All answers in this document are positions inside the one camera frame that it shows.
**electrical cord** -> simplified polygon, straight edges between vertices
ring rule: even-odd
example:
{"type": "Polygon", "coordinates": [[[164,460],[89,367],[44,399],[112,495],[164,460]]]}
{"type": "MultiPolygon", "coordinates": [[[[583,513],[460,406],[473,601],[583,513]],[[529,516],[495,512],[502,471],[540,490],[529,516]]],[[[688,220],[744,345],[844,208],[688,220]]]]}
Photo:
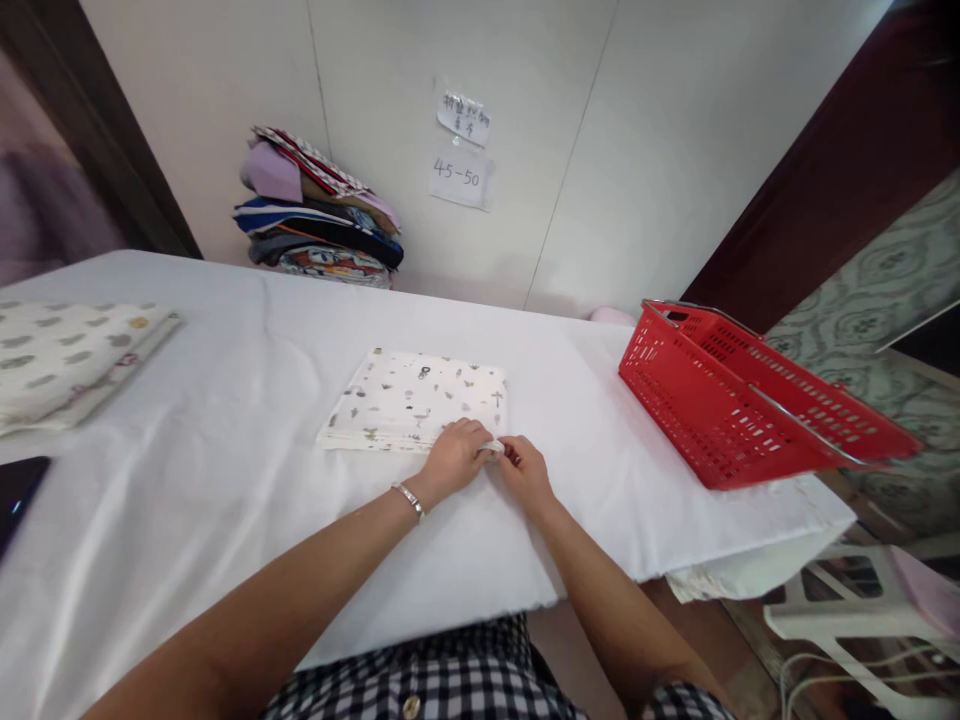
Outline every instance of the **electrical cord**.
{"type": "MultiPolygon", "coordinates": [[[[902,653],[897,653],[896,655],[888,657],[884,660],[875,660],[873,662],[861,663],[861,665],[868,668],[883,667],[884,665],[890,665],[891,663],[895,663],[899,660],[903,660],[904,658],[913,657],[914,655],[921,655],[925,652],[930,652],[930,651],[937,651],[937,648],[934,647],[933,645],[923,645],[921,647],[914,647],[914,648],[910,648],[909,650],[905,650],[902,653]]],[[[833,665],[840,664],[833,658],[826,657],[824,655],[817,655],[815,653],[797,653],[796,655],[792,655],[791,657],[789,657],[787,661],[780,666],[780,708],[782,710],[783,720],[790,720],[790,713],[793,710],[794,701],[800,696],[801,692],[803,692],[805,689],[807,689],[811,685],[817,685],[823,682],[849,682],[851,680],[877,680],[877,679],[882,680],[884,682],[893,682],[893,681],[906,682],[910,680],[925,680],[927,678],[933,678],[933,677],[949,677],[953,675],[960,675],[960,670],[940,670],[940,671],[934,671],[934,672],[914,673],[912,675],[899,675],[899,676],[886,677],[886,678],[878,678],[876,675],[869,675],[869,676],[836,675],[836,676],[823,677],[823,678],[809,678],[807,680],[804,680],[801,683],[798,683],[797,686],[790,691],[790,696],[787,697],[787,692],[785,687],[787,669],[790,667],[791,664],[793,664],[797,660],[802,660],[803,658],[809,658],[810,660],[819,660],[820,662],[831,663],[833,665]]]]}
{"type": "Polygon", "coordinates": [[[786,712],[784,713],[784,718],[789,719],[790,713],[793,712],[794,700],[799,697],[801,692],[806,690],[811,685],[819,685],[820,683],[825,682],[853,682],[878,679],[882,680],[883,682],[909,682],[913,680],[927,680],[938,677],[960,677],[960,670],[937,670],[934,672],[914,673],[912,675],[893,675],[885,678],[877,678],[876,675],[834,675],[832,677],[810,678],[809,680],[804,680],[790,692],[790,697],[787,698],[787,707],[785,708],[786,712]]]}

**green patterned wallpaper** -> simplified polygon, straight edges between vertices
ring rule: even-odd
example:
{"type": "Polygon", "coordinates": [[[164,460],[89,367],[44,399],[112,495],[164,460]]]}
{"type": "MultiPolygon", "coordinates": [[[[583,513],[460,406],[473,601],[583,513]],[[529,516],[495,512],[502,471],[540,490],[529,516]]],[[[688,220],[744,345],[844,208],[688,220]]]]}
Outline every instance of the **green patterned wallpaper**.
{"type": "Polygon", "coordinates": [[[904,465],[849,472],[920,535],[960,530],[960,393],[875,355],[960,297],[960,171],[940,183],[773,328],[767,342],[927,444],[904,465]]]}

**stack of folded clothes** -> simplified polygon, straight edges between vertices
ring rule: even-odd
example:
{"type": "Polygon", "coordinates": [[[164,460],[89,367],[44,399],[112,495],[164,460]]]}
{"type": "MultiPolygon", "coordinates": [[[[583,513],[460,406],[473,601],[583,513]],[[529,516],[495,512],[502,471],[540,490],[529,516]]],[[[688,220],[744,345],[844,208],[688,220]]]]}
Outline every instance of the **stack of folded clothes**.
{"type": "Polygon", "coordinates": [[[403,260],[396,213],[308,142],[276,128],[257,136],[240,176],[258,197],[234,208],[250,259],[285,272],[390,288],[403,260]]]}

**shirt button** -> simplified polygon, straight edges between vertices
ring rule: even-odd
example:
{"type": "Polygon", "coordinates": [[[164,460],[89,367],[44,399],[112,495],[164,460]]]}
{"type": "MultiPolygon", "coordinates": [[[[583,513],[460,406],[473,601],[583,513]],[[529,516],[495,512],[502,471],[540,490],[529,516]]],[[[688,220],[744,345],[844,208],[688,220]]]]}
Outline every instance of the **shirt button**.
{"type": "Polygon", "coordinates": [[[420,698],[411,695],[403,703],[403,720],[414,720],[420,714],[420,698]]]}

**handwritten note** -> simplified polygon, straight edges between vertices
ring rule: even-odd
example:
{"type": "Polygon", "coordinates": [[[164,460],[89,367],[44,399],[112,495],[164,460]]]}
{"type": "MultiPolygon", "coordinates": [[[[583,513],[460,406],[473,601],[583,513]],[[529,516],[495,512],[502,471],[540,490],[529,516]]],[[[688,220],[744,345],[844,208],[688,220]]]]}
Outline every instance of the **handwritten note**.
{"type": "Polygon", "coordinates": [[[483,150],[455,137],[444,140],[430,160],[431,195],[489,212],[490,161],[483,150]]]}
{"type": "Polygon", "coordinates": [[[437,120],[474,145],[486,147],[490,135],[490,114],[484,110],[482,103],[447,90],[440,98],[437,120]]]}

